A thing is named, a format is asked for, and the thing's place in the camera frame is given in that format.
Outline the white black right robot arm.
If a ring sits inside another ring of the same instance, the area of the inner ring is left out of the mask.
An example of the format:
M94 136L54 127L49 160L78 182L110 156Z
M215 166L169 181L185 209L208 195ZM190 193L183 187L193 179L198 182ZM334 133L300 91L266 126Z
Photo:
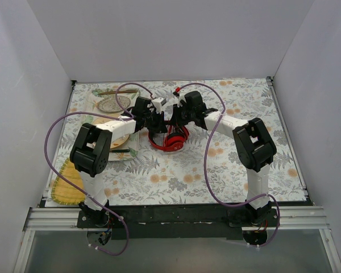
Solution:
M238 158L247 171L248 192L245 202L234 205L237 215L252 226L261 225L271 211L268 194L269 170L277 152L264 122L260 118L238 119L224 110L207 108L198 91L173 93L178 103L171 121L177 125L193 122L196 126L230 137L235 142Z

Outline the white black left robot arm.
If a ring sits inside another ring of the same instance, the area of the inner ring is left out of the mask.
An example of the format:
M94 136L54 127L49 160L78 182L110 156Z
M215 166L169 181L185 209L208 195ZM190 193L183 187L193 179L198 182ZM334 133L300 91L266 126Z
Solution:
M92 125L84 123L70 152L70 161L79 172L85 191L85 201L79 204L86 218L99 228L109 223L109 213L102 172L109 161L110 146L115 140L146 127L165 132L164 105L166 99L138 97L135 105L119 117Z

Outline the red black headphones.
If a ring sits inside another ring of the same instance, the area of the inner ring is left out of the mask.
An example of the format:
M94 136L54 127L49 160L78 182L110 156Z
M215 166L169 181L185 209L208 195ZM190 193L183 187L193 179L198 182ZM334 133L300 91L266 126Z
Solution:
M183 148L188 140L189 131L185 126L169 126L167 135L163 138L163 145L158 145L154 141L155 133L148 132L148 140L153 148L164 152L175 152Z

